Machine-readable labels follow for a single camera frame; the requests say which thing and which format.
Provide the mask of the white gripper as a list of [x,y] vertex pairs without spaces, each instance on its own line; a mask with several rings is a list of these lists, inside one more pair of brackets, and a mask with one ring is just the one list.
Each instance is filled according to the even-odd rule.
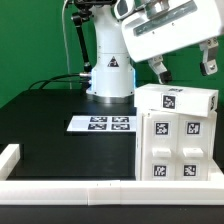
[[149,67],[159,83],[167,84],[172,75],[161,55],[201,42],[201,73],[203,76],[216,73],[219,46],[216,37],[224,34],[224,0],[169,0],[169,6],[154,18],[148,18],[142,10],[122,22],[130,57],[135,62],[149,59]]

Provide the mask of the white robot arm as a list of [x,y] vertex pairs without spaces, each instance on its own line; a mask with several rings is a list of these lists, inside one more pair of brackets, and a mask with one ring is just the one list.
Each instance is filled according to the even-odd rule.
[[84,42],[84,68],[90,75],[90,99],[123,103],[132,98],[132,62],[146,61],[161,84],[172,80],[163,65],[166,53],[197,44],[203,52],[201,73],[217,72],[217,38],[224,35],[224,0],[74,0],[77,32],[92,21],[97,62],[92,66]]

